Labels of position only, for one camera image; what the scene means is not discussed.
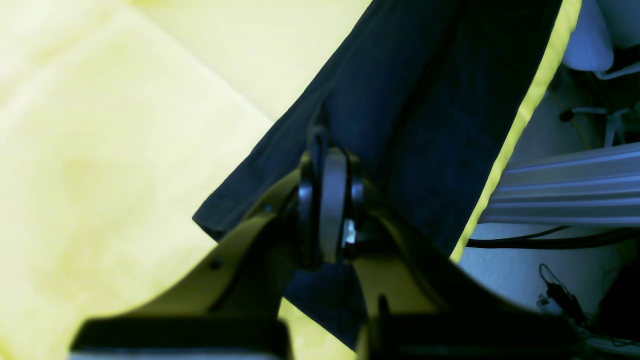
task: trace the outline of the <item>yellow surface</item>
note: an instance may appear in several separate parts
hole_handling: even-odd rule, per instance
[[[151,299],[210,251],[191,215],[367,3],[0,0],[0,359],[65,358],[84,319]],[[298,359],[353,357],[289,303],[281,315]]]

